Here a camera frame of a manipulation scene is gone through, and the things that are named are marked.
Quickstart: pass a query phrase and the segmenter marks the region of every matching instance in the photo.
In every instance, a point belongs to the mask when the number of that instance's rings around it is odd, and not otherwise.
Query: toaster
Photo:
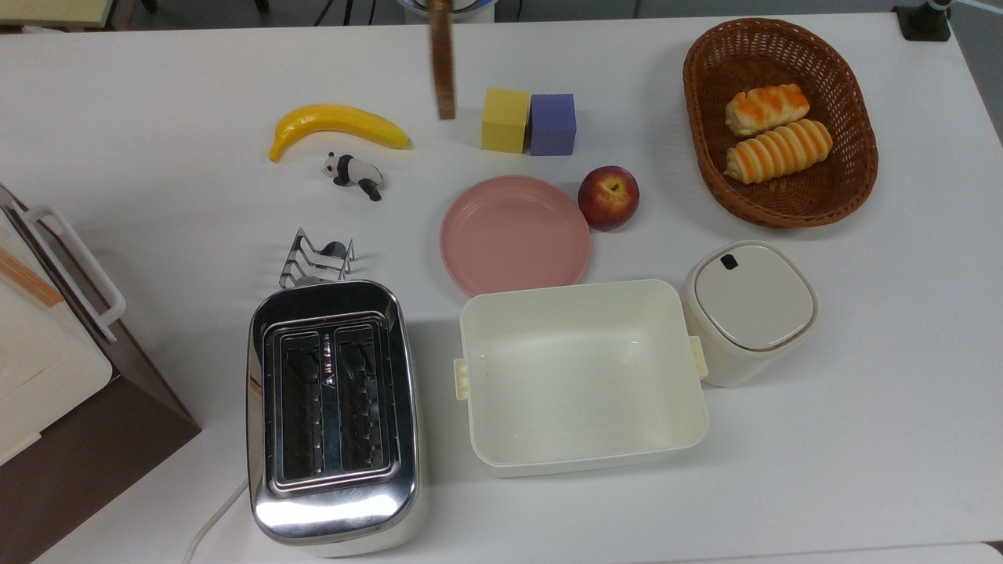
[[[272,539],[319,556],[410,540],[428,506],[407,337],[365,280],[282,290],[248,344],[251,507]]]

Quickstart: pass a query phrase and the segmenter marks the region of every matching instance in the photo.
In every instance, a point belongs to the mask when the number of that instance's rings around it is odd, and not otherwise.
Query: brown box
[[[0,208],[108,358],[112,375],[100,391],[0,466],[0,562],[5,564],[36,559],[200,432],[120,321],[110,327],[115,342],[101,336],[53,265],[12,218],[14,207],[24,209],[0,185]],[[43,237],[88,299],[100,303],[61,243],[51,233]]]

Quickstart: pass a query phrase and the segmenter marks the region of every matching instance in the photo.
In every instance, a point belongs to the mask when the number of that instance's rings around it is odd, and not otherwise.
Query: apple
[[[637,211],[641,192],[634,175],[620,167],[600,167],[578,189],[578,207],[592,227],[610,231],[627,223]]]

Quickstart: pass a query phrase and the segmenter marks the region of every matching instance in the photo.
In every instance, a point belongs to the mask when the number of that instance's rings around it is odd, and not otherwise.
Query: panda figurine
[[[351,155],[335,157],[334,153],[328,153],[327,157],[327,162],[324,163],[324,174],[334,179],[334,184],[338,186],[348,186],[350,183],[358,184],[370,200],[373,202],[380,200],[378,187],[383,184],[383,176],[379,174],[376,167]]]

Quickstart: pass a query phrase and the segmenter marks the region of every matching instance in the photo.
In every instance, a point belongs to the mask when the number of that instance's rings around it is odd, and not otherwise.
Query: wicker basket
[[[811,104],[806,117],[832,135],[828,158],[760,184],[725,177],[727,150],[741,139],[724,124],[724,106],[739,91],[791,82]],[[871,194],[878,148],[864,96],[847,61],[813,33],[775,19],[725,22],[690,47],[683,85],[700,173],[728,212],[767,227],[813,227],[849,216]]]

